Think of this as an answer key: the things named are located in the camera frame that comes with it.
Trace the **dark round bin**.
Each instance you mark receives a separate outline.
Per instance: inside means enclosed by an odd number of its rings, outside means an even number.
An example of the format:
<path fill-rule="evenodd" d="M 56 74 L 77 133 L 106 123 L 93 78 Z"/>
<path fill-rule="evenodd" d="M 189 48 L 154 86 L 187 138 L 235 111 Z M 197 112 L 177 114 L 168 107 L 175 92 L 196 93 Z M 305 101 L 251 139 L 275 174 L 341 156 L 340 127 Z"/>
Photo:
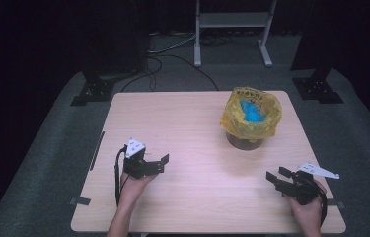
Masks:
<path fill-rule="evenodd" d="M 255 150 L 262 145 L 262 139 L 256 140 L 240 139 L 229 132 L 226 133 L 226 138 L 228 142 L 235 148 L 244 151 Z"/>

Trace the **black table edge clip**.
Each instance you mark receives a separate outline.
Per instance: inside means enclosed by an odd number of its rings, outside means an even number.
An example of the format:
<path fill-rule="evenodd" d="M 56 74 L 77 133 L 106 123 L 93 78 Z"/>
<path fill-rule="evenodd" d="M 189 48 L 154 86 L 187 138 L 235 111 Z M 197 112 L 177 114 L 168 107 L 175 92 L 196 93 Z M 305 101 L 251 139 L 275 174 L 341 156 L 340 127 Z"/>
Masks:
<path fill-rule="evenodd" d="M 85 198 L 85 197 L 73 197 L 71 200 L 69 200 L 69 204 L 70 205 L 89 205 L 91 202 L 91 200 L 89 198 Z"/>
<path fill-rule="evenodd" d="M 328 199 L 328 206 L 336 206 L 339 209 L 346 209 L 346 204 L 343 201 L 334 198 Z"/>

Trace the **person's left hand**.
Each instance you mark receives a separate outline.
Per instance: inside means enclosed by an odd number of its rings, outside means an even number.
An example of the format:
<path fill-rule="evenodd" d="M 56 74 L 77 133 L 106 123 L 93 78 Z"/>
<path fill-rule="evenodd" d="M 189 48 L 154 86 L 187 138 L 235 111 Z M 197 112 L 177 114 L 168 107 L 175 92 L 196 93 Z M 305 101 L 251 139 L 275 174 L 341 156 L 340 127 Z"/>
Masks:
<path fill-rule="evenodd" d="M 120 207 L 134 207 L 146 186 L 156 178 L 156 175 L 135 179 L 125 173 L 121 174 Z"/>

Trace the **white metal stand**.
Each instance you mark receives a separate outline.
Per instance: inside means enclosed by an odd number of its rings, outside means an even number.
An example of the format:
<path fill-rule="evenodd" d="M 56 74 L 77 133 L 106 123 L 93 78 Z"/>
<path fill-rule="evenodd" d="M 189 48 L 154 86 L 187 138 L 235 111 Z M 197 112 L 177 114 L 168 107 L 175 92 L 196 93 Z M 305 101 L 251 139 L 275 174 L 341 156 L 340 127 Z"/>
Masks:
<path fill-rule="evenodd" d="M 195 34 L 193 46 L 193 64 L 200 66 L 201 46 L 200 34 L 203 29 L 213 28 L 263 28 L 262 38 L 257 41 L 259 52 L 266 67 L 272 66 L 272 61 L 266 48 L 270 28 L 272 25 L 277 0 L 271 0 L 267 12 L 249 13 L 203 13 L 200 11 L 201 0 L 196 0 L 195 6 Z"/>

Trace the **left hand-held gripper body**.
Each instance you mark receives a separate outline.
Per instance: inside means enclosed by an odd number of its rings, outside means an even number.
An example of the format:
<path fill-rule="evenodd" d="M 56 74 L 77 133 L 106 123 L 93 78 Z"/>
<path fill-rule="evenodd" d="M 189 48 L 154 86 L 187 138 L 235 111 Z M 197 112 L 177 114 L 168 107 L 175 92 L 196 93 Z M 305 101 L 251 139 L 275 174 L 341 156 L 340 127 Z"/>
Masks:
<path fill-rule="evenodd" d="M 144 176 L 144 154 L 146 145 L 134 138 L 130 138 L 126 144 L 126 152 L 123 161 L 123 172 L 135 179 Z"/>

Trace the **blue crumpled glove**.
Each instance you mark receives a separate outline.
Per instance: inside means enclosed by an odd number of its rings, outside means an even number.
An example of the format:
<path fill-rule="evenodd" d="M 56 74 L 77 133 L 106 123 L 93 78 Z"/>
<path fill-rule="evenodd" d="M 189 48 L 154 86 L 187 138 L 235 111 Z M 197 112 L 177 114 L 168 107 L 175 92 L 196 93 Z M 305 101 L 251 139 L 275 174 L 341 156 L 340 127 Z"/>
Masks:
<path fill-rule="evenodd" d="M 243 100 L 240 102 L 242 111 L 244 113 L 244 120 L 248 122 L 263 122 L 265 115 L 262 115 L 259 108 L 252 102 Z"/>

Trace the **yellow plastic bag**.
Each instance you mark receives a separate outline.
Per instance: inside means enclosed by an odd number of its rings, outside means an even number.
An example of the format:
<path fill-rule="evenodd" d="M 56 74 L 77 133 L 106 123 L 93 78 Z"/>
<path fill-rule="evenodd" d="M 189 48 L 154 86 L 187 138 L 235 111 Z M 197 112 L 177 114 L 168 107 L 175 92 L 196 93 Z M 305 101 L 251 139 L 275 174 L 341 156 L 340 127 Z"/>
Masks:
<path fill-rule="evenodd" d="M 240 102 L 254 103 L 262 115 L 263 122 L 244 120 Z M 266 139 L 275 135 L 277 125 L 282 118 L 282 108 L 276 96 L 251 87 L 236 87 L 226 103 L 220 124 L 225 130 L 240 139 Z"/>

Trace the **dark curtain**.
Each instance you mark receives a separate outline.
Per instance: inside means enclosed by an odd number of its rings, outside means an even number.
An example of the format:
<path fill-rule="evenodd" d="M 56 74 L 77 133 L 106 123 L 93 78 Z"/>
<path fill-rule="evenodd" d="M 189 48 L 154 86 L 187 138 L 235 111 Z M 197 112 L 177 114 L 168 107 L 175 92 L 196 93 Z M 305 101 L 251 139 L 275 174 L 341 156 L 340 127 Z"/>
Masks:
<path fill-rule="evenodd" d="M 145 0 L 0 0 L 0 113 L 46 107 L 76 72 L 137 71 L 146 13 Z"/>

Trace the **person's right hand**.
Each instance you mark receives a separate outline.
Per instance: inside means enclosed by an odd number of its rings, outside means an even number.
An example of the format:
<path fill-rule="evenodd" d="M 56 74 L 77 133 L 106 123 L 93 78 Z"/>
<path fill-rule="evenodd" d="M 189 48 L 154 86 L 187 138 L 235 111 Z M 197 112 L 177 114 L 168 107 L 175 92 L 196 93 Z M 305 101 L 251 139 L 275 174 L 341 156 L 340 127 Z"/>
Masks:
<path fill-rule="evenodd" d="M 316 197 L 310 203 L 301 205 L 294 197 L 285 197 L 291 207 L 294 218 L 301 231 L 303 229 L 320 229 L 322 225 L 323 202 L 321 197 Z"/>

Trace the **black stand base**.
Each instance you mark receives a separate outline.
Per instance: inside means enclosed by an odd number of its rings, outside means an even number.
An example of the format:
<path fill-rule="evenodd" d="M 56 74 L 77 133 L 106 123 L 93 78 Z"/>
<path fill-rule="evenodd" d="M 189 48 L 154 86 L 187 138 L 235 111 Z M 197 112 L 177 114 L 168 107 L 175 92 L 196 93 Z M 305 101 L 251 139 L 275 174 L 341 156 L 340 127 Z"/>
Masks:
<path fill-rule="evenodd" d="M 86 106 L 89 102 L 107 102 L 111 98 L 114 83 L 108 80 L 87 81 L 71 106 Z"/>
<path fill-rule="evenodd" d="M 320 104 L 342 104 L 343 99 L 324 79 L 302 77 L 292 79 L 303 100 L 317 100 Z"/>

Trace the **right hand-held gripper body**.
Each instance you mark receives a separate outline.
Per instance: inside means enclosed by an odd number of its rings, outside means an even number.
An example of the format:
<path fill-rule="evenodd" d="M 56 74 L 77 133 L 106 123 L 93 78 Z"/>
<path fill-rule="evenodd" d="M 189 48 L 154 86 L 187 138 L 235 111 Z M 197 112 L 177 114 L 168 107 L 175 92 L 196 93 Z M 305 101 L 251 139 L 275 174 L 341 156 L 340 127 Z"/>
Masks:
<path fill-rule="evenodd" d="M 340 175 L 333 173 L 313 163 L 305 163 L 298 166 L 298 170 L 293 172 L 293 180 L 290 183 L 291 191 L 289 195 L 295 198 L 301 205 L 310 203 L 316 197 L 321 197 L 323 202 L 327 201 L 327 196 L 314 180 L 314 176 L 321 176 L 332 179 L 339 179 Z"/>

